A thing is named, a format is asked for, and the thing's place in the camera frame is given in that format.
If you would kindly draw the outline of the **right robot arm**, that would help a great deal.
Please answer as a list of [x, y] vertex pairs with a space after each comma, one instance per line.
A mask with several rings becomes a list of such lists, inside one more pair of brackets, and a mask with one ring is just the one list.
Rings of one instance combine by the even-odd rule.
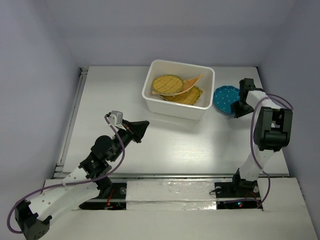
[[252, 78], [239, 82], [239, 100], [231, 104], [235, 118], [252, 113], [250, 124], [250, 154], [237, 169], [230, 183], [235, 196], [245, 195], [258, 186], [258, 178], [268, 160], [291, 138], [293, 107], [281, 103], [282, 97], [267, 95], [257, 88]]

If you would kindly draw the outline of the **leaf-shaped woven bamboo plate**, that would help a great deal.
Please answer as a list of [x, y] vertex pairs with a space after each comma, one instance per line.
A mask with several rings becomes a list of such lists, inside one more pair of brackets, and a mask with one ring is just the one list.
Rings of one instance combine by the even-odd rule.
[[198, 82], [202, 77], [204, 77], [202, 74], [201, 74], [200, 76], [197, 76], [197, 77], [194, 77], [194, 78], [190, 78], [190, 79], [186, 79], [186, 80], [183, 80], [183, 79], [180, 77], [180, 78], [182, 79], [182, 81], [183, 81], [184, 86], [183, 86], [183, 88], [182, 88], [182, 90], [181, 90], [180, 92], [175, 93], [175, 94], [173, 94], [173, 95], [153, 94], [152, 88], [151, 88], [151, 90], [152, 90], [151, 93], [152, 93], [153, 95], [160, 95], [160, 96], [176, 96], [176, 95], [180, 95], [180, 94], [182, 94], [182, 93], [185, 93], [185, 92], [189, 91], [192, 87], [194, 87], [194, 86], [197, 84], [197, 82]]

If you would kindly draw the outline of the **round green-rimmed bamboo plate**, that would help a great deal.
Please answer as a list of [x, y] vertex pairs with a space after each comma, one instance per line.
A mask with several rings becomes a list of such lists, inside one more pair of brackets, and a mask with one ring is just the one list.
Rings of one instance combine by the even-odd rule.
[[168, 96], [180, 92], [183, 87], [183, 80], [179, 76], [172, 74], [158, 76], [151, 84], [153, 94]]

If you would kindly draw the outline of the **green-rimmed rectangular bamboo plate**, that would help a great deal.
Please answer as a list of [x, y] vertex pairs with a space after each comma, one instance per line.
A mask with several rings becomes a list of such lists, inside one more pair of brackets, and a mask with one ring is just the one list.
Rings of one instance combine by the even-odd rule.
[[198, 100], [200, 99], [203, 93], [204, 91], [201, 88], [197, 86], [193, 86], [190, 90], [182, 94], [175, 95], [175, 96], [161, 95], [161, 98], [168, 102], [193, 106], [198, 102]]

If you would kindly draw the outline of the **blue polka dot plate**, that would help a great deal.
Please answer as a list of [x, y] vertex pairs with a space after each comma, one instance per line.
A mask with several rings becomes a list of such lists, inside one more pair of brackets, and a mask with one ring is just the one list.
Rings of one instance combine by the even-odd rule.
[[231, 105], [240, 99], [240, 90], [232, 85], [218, 87], [213, 93], [213, 104], [223, 114], [233, 114]]

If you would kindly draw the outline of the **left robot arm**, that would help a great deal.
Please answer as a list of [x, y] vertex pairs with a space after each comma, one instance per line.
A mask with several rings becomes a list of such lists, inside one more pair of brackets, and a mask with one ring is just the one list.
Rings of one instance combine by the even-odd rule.
[[38, 189], [19, 200], [12, 214], [20, 228], [19, 234], [27, 240], [38, 240], [64, 213], [77, 208], [95, 197], [110, 194], [112, 181], [109, 175], [116, 169], [110, 163], [123, 161], [125, 148], [131, 143], [140, 143], [150, 125], [149, 121], [114, 120], [107, 114], [105, 120], [114, 136], [99, 136], [89, 155], [63, 178], [60, 183]]

